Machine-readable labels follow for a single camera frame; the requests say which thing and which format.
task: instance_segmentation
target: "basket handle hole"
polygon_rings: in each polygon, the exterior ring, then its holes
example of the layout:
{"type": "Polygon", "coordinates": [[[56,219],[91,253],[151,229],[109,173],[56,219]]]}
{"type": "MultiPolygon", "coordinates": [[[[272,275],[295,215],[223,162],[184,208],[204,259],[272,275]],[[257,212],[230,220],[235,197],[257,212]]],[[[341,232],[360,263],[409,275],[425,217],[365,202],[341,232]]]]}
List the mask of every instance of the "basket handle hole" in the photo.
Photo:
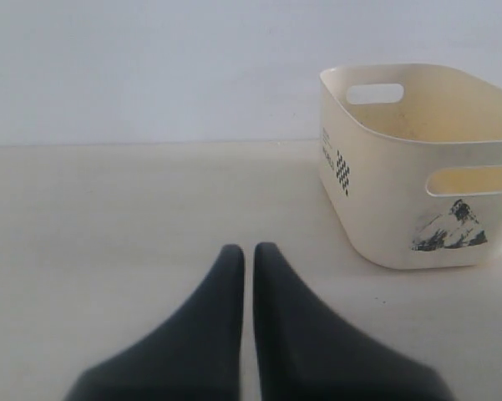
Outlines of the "basket handle hole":
{"type": "Polygon", "coordinates": [[[500,194],[502,165],[436,171],[428,178],[426,190],[432,196],[500,194]]]}
{"type": "Polygon", "coordinates": [[[404,96],[401,84],[353,85],[347,89],[349,104],[397,103],[404,96]]]}

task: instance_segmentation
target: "storage bin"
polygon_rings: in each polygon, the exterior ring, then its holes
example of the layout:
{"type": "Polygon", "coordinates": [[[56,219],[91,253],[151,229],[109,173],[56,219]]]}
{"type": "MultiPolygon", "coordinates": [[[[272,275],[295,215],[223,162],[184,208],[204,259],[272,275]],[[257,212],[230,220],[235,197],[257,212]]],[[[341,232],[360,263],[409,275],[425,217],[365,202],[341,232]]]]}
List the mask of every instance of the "storage bin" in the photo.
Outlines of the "storage bin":
{"type": "Polygon", "coordinates": [[[341,67],[321,81],[320,176],[360,254],[418,269],[502,251],[501,89],[427,64],[341,67]],[[383,99],[389,88],[400,90],[383,99]]]}

